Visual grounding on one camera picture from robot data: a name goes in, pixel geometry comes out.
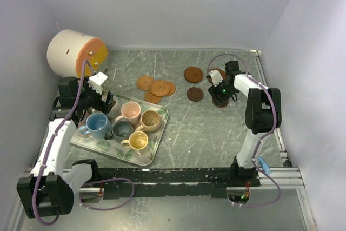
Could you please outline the large woven rattan coaster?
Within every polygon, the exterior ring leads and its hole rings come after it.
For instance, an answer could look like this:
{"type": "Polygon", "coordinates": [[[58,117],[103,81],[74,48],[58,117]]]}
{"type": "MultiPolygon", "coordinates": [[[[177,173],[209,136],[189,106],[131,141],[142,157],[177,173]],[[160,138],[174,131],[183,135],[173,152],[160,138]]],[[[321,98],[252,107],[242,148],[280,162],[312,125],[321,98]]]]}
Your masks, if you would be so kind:
{"type": "Polygon", "coordinates": [[[166,96],[170,92],[170,84],[165,80],[154,81],[150,87],[150,91],[153,95],[162,97],[166,96]]]}

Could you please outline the smooth light wood coaster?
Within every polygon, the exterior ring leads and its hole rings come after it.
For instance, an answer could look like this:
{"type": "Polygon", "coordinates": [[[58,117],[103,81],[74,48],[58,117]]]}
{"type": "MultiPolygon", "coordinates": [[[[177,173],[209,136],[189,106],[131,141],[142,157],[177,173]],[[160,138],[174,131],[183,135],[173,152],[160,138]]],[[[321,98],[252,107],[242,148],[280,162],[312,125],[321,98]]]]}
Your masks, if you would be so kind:
{"type": "Polygon", "coordinates": [[[151,91],[147,91],[144,94],[144,100],[149,103],[158,104],[161,101],[160,96],[155,96],[151,91]]]}

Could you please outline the dark wood coaster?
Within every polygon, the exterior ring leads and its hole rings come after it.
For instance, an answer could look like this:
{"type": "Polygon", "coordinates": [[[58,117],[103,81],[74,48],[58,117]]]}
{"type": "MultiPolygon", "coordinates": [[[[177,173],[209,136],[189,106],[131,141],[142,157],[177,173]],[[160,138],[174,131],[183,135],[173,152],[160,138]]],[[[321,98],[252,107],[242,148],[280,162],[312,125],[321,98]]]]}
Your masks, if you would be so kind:
{"type": "Polygon", "coordinates": [[[217,106],[217,107],[219,107],[219,108],[224,108],[224,107],[226,107],[226,106],[229,104],[229,101],[225,101],[225,102],[222,103],[222,104],[218,104],[218,103],[215,101],[215,99],[212,98],[212,103],[213,103],[213,105],[215,105],[215,106],[217,106]]]}

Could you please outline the beige mug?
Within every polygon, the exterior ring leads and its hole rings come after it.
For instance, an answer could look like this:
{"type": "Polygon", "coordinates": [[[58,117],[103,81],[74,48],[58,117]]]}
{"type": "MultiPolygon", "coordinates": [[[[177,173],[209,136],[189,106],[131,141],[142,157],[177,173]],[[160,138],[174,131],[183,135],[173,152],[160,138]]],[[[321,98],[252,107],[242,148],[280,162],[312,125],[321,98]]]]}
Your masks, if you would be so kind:
{"type": "Polygon", "coordinates": [[[122,105],[118,101],[111,101],[110,109],[106,113],[109,106],[106,102],[101,101],[97,109],[91,107],[88,109],[88,113],[89,115],[93,113],[103,113],[108,119],[112,120],[121,114],[121,106],[122,105]]]}

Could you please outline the reddish brown wood coaster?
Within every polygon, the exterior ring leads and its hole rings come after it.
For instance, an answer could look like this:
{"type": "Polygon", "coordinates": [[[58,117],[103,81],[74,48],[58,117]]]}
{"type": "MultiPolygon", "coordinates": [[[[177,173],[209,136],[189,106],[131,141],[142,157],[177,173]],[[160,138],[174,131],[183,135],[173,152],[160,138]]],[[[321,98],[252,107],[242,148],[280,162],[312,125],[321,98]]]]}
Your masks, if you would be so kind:
{"type": "MultiPolygon", "coordinates": [[[[225,73],[225,71],[222,70],[222,69],[213,68],[213,69],[211,69],[210,71],[219,71],[219,73],[221,74],[222,78],[223,78],[223,79],[226,78],[226,73],[225,73]]],[[[209,81],[210,83],[213,83],[211,76],[207,76],[207,79],[208,79],[208,81],[209,81]]]]}

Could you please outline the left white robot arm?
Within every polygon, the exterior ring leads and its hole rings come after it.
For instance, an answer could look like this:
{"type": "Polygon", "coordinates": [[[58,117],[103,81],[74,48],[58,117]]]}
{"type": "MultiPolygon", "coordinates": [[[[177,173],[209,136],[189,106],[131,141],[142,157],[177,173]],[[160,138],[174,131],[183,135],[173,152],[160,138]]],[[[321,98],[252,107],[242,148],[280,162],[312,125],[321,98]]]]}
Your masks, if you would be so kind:
{"type": "Polygon", "coordinates": [[[69,214],[74,196],[86,184],[95,187],[101,174],[94,159],[76,161],[64,173],[68,146],[88,109],[107,114],[111,109],[113,94],[102,99],[103,84],[107,76],[99,72],[84,78],[63,77],[58,81],[59,95],[54,100],[49,115],[48,136],[41,154],[28,177],[17,182],[17,192],[29,218],[69,214]]]}

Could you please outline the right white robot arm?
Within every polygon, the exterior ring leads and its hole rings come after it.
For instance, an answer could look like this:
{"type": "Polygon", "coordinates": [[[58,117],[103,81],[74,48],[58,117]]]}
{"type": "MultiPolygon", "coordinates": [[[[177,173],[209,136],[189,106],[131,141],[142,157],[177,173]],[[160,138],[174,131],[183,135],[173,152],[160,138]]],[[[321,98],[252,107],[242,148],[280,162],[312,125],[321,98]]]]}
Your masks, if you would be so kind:
{"type": "Polygon", "coordinates": [[[241,72],[237,61],[225,64],[225,75],[215,69],[207,72],[212,82],[208,89],[214,105],[221,107],[229,99],[237,100],[237,93],[247,98],[245,125],[248,129],[241,151],[231,165],[230,182],[242,186],[255,176],[256,163],[263,143],[281,125],[281,92],[255,80],[249,73],[241,72]]]}

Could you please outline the hidden light wood coaster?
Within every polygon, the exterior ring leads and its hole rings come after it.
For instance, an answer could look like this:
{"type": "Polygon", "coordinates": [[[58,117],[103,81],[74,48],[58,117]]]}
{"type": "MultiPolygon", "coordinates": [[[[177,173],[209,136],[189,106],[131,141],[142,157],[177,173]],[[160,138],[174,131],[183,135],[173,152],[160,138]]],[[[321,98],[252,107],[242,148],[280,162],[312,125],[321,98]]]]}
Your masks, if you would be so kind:
{"type": "Polygon", "coordinates": [[[175,93],[176,91],[176,86],[172,82],[168,82],[170,86],[170,91],[167,93],[167,96],[171,96],[175,93]]]}

